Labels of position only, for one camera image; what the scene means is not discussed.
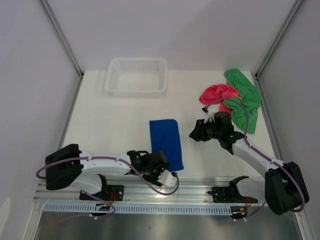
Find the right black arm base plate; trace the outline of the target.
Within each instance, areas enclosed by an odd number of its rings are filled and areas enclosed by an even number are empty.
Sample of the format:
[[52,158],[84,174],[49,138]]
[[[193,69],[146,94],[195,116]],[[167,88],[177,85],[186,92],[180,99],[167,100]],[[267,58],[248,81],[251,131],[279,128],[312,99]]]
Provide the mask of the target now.
[[229,181],[228,186],[215,186],[207,192],[208,195],[212,196],[214,203],[238,203],[245,204],[247,200],[249,203],[257,204],[259,201],[256,198],[250,196],[243,196],[240,194],[237,183],[242,180],[248,179],[248,176],[239,176]]

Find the white plastic basket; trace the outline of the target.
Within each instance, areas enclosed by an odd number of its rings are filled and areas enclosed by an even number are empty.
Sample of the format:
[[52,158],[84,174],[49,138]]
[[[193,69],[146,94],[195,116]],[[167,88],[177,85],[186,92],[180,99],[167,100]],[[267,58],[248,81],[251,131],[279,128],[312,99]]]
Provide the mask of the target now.
[[163,58],[114,58],[107,69],[105,91],[119,98],[161,98],[168,89]]

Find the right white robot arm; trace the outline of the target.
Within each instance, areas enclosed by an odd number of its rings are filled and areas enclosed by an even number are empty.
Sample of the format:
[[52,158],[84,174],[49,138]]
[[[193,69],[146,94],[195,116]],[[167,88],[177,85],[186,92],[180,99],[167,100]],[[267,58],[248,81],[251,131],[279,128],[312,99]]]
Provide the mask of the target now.
[[196,142],[217,140],[230,154],[244,160],[264,179],[262,201],[276,215],[300,212],[310,196],[300,167],[293,161],[283,162],[264,153],[241,132],[236,131],[227,112],[216,112],[209,119],[198,119],[189,137]]

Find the green towel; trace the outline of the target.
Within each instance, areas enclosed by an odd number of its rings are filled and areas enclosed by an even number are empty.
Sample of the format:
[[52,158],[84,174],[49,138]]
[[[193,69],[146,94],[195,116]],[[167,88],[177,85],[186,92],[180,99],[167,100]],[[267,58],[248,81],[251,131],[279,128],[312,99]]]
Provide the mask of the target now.
[[240,97],[232,97],[223,103],[231,109],[231,119],[242,131],[254,134],[258,121],[258,109],[261,105],[261,95],[248,78],[237,68],[224,72],[227,85],[236,89]]

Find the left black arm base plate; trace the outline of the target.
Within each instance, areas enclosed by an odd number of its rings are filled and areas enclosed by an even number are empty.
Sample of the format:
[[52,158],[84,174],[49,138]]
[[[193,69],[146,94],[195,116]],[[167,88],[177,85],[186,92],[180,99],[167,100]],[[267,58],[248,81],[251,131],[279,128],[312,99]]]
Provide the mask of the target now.
[[92,194],[94,197],[107,202],[116,202],[123,201],[124,196],[124,185],[107,185],[103,186],[101,190],[95,194]]

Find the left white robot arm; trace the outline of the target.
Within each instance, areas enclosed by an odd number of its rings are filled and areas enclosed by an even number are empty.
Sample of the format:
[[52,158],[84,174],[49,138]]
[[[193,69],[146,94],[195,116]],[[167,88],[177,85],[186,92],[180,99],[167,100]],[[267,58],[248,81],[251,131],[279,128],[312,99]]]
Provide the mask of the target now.
[[93,195],[97,200],[108,196],[104,184],[108,175],[142,176],[159,187],[176,185],[177,177],[169,171],[169,162],[161,150],[130,150],[120,155],[98,157],[81,151],[78,144],[69,144],[45,158],[46,189],[56,191],[72,187]]

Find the blue towel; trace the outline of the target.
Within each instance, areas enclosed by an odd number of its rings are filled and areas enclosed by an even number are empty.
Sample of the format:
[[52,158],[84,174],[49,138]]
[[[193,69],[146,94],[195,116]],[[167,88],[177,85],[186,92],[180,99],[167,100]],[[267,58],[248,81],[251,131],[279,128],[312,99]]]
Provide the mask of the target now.
[[163,151],[170,172],[184,169],[182,145],[178,122],[175,119],[149,121],[151,149],[153,152]]

